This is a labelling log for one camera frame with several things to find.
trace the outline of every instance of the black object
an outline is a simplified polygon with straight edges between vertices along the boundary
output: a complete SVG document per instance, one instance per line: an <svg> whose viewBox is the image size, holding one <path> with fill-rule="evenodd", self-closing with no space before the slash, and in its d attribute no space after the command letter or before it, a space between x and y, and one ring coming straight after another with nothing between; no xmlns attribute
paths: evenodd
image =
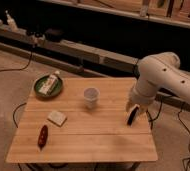
<svg viewBox="0 0 190 171"><path fill-rule="evenodd" d="M62 30L56 30L56 29L48 29L45 32L45 37L49 41L59 42L63 37L63 31Z"/></svg>
<svg viewBox="0 0 190 171"><path fill-rule="evenodd" d="M132 122L134 121L134 118L136 116L136 113L137 113L138 109L139 109L138 107L135 107L134 110L132 110L132 112L130 113L130 116L129 116L129 119L128 119L128 122L127 122L128 125L131 125Z"/></svg>

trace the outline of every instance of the green plate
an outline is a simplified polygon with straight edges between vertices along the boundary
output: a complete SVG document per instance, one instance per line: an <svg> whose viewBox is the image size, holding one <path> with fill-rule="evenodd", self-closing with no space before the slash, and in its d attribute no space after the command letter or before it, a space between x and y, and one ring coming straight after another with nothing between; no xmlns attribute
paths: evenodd
<svg viewBox="0 0 190 171"><path fill-rule="evenodd" d="M43 98L50 98L50 97L57 96L61 92L62 87L63 87L63 81L59 77L58 77L58 82L55 85L54 89L52 90L51 94L43 94L39 92L39 89L42 87L42 85L44 84L44 82L47 80L48 77L49 75L46 75L44 77L41 77L35 82L34 91L37 96L43 97Z"/></svg>

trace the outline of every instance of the toy sausage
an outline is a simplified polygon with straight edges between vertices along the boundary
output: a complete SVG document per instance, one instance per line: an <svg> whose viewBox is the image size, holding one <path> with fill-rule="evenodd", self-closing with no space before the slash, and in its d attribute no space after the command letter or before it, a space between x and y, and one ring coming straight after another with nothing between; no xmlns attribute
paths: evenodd
<svg viewBox="0 0 190 171"><path fill-rule="evenodd" d="M42 148L46 145L47 138L48 138L48 127L44 125L41 129L38 138L38 147L40 148L40 150L42 150Z"/></svg>

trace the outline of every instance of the white cup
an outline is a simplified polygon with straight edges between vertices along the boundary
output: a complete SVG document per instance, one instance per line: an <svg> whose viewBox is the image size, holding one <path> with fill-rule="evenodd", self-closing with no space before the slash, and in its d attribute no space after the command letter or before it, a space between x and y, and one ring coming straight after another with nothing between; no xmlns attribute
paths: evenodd
<svg viewBox="0 0 190 171"><path fill-rule="evenodd" d="M96 107L99 91L96 88L90 87L84 90L84 99L86 107L88 109L93 109Z"/></svg>

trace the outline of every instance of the cable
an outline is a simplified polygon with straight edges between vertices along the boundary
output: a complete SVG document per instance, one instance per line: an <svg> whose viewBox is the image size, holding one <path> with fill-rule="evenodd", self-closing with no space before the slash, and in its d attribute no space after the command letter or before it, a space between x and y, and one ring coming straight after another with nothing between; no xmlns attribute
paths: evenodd
<svg viewBox="0 0 190 171"><path fill-rule="evenodd" d="M30 166L30 164L26 164L26 166L29 168L30 171L36 171L32 166Z"/></svg>
<svg viewBox="0 0 190 171"><path fill-rule="evenodd" d="M28 63L23 67L23 68L17 68L17 69L2 69L0 72L7 72L7 71L22 71L25 70L31 63L32 61L32 56L33 56L33 50L30 52L29 60Z"/></svg>
<svg viewBox="0 0 190 171"><path fill-rule="evenodd" d="M150 112L149 112L148 110L146 111L146 113L148 114L148 116L149 116L149 118L150 118L150 119L149 119L149 122L150 122L150 124L151 124L151 129L153 129L154 121L157 120L157 119L159 118L159 116L160 116L160 113L161 113L162 107L163 107L163 101L164 101L165 99L171 98L171 97L173 97L173 96L174 96L174 95L162 97L162 99L161 99L161 101L160 101L159 111L158 111L157 115L155 116L155 118L152 118L152 115L150 114Z"/></svg>
<svg viewBox="0 0 190 171"><path fill-rule="evenodd" d="M13 117L13 122L14 122L16 128L18 128L18 124L17 124L17 122L16 122L16 120L15 120L16 111L17 111L20 107L22 107L22 106L24 106L24 105L26 105L26 103L22 103L22 104L18 105L18 106L15 108L15 110L13 111L12 117Z"/></svg>
<svg viewBox="0 0 190 171"><path fill-rule="evenodd" d="M64 167L66 167L68 164L67 163L63 163L63 164L61 164L61 165L53 165L53 164L51 164L51 163L48 163L48 165L49 165L49 167L50 168L52 168L52 169L62 169L62 168L64 168Z"/></svg>
<svg viewBox="0 0 190 171"><path fill-rule="evenodd" d="M185 171L188 171L188 169L190 169L190 130L189 128L186 126L186 124L182 121L182 119L180 118L180 114L183 111L183 107L185 105L185 102L182 103L181 105L181 109L180 111L177 113L178 119L181 122L181 124L183 125L183 127L185 128L185 130L188 132L189 134L189 143L188 143L188 152L189 152L189 157L182 159L182 163L183 163L183 167Z"/></svg>
<svg viewBox="0 0 190 171"><path fill-rule="evenodd" d="M94 171L97 171L97 168L98 168L98 163L95 164Z"/></svg>
<svg viewBox="0 0 190 171"><path fill-rule="evenodd" d="M20 171L23 171L22 168L21 168L20 163L18 163L18 167L19 167Z"/></svg>

